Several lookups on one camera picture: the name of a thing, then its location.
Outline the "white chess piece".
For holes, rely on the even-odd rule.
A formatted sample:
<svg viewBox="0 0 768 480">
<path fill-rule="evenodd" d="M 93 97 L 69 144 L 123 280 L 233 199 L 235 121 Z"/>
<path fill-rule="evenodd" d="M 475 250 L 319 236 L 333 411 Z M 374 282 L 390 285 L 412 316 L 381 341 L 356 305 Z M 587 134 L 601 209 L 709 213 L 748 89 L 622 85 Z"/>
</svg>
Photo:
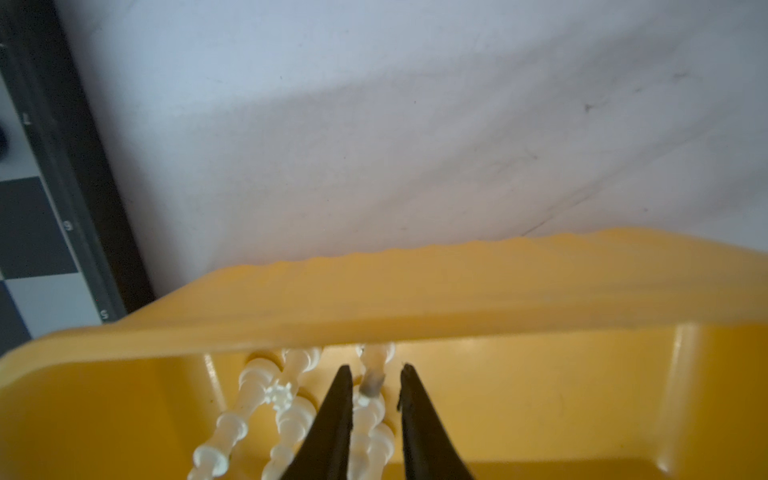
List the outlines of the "white chess piece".
<svg viewBox="0 0 768 480">
<path fill-rule="evenodd" d="M 357 347 L 362 379 L 353 392 L 353 429 L 350 437 L 348 479 L 381 479 L 394 455 L 395 436 L 384 423 L 382 395 L 385 367 L 393 359 L 392 342 Z"/>
</svg>

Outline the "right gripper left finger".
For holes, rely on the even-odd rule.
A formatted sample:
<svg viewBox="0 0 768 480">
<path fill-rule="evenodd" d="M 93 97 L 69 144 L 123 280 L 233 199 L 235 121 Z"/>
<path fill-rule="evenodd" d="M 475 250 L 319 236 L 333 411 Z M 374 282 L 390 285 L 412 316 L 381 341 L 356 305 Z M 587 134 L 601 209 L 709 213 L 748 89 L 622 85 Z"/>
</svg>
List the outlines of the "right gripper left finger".
<svg viewBox="0 0 768 480">
<path fill-rule="evenodd" d="M 282 480 L 339 479 L 348 473 L 353 429 L 353 377 L 342 365 L 325 396 L 316 418 L 281 476 Z"/>
</svg>

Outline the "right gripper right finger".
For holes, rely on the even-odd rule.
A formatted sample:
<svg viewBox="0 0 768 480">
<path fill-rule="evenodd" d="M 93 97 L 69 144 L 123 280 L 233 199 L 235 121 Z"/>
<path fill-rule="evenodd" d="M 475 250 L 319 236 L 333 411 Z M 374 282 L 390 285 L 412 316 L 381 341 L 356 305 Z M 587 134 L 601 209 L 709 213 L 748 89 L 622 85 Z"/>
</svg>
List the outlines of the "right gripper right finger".
<svg viewBox="0 0 768 480">
<path fill-rule="evenodd" d="M 405 478 L 473 479 L 413 365 L 403 366 L 400 382 L 397 409 L 401 413 Z"/>
</svg>

